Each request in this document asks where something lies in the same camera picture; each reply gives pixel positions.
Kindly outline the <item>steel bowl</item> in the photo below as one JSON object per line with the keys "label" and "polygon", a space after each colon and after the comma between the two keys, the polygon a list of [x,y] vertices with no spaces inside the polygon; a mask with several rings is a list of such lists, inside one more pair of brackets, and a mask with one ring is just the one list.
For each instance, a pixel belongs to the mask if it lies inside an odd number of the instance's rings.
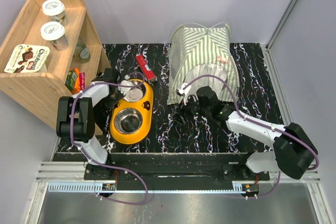
{"label": "steel bowl", "polygon": [[[130,86],[131,84],[138,85],[138,84],[140,84],[140,82],[141,81],[139,81],[139,80],[132,79],[130,81],[124,80],[124,81],[122,81],[122,84],[126,85],[126,86]],[[130,89],[126,93],[126,95],[124,96],[123,99],[127,102],[137,102],[137,101],[140,101],[144,97],[145,94],[146,94],[146,88],[142,84],[138,87]]]}
{"label": "steel bowl", "polygon": [[143,118],[137,109],[126,108],[117,113],[113,126],[121,134],[132,134],[142,126]]}

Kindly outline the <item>yellow pet bowl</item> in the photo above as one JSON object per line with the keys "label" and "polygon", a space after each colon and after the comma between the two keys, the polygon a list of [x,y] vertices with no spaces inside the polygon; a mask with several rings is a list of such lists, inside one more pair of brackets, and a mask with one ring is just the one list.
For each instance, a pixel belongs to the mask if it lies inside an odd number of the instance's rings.
{"label": "yellow pet bowl", "polygon": [[109,130],[119,143],[131,145],[142,141],[151,128],[154,92],[151,85],[140,79],[122,81],[135,85],[114,105]]}

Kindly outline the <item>steel bowl front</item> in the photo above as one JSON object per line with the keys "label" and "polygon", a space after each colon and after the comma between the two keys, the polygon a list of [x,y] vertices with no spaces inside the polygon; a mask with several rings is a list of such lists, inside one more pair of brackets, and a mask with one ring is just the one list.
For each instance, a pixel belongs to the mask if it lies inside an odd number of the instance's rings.
{"label": "steel bowl front", "polygon": [[137,109],[126,108],[117,113],[113,126],[121,134],[132,134],[142,126],[143,118]]}

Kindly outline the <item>striped green pet tent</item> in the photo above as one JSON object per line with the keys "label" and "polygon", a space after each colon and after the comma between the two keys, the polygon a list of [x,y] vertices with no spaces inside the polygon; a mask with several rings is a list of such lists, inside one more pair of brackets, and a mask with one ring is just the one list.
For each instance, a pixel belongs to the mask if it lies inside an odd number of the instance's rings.
{"label": "striped green pet tent", "polygon": [[235,60],[230,53],[232,31],[182,25],[174,31],[169,48],[169,94],[167,104],[178,104],[176,89],[194,81],[189,94],[209,86],[220,101],[232,102],[240,88]]}

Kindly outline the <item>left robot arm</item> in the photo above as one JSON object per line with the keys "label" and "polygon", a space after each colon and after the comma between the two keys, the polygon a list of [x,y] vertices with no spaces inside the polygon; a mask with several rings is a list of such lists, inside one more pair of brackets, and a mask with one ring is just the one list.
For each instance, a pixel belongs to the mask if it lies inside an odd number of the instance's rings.
{"label": "left robot arm", "polygon": [[58,101],[57,136],[67,138],[83,153],[91,165],[96,165],[96,174],[109,179],[114,173],[111,158],[95,136],[96,105],[113,108],[122,98],[118,90],[117,70],[106,68],[103,75],[93,79],[84,91]]}

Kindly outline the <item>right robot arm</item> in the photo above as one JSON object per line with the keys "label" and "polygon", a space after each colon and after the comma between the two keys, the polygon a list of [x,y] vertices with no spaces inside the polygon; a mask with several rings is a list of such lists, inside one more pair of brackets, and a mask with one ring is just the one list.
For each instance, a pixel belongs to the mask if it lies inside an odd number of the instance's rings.
{"label": "right robot arm", "polygon": [[244,157],[238,169],[245,180],[261,172],[282,172],[290,178],[301,179],[316,161],[317,149],[296,123],[285,126],[248,117],[234,104],[220,101],[209,86],[192,93],[185,83],[176,89],[176,94],[182,98],[180,108],[185,117],[200,116],[209,126],[248,136],[270,148],[269,152]]}

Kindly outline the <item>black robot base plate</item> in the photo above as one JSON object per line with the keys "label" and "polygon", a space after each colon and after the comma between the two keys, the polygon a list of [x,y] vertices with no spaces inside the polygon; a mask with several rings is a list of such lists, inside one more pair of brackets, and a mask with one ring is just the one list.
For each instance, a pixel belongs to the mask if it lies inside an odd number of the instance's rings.
{"label": "black robot base plate", "polygon": [[233,182],[270,180],[268,173],[250,171],[243,154],[111,154],[112,166],[136,172],[151,191],[228,190]]}

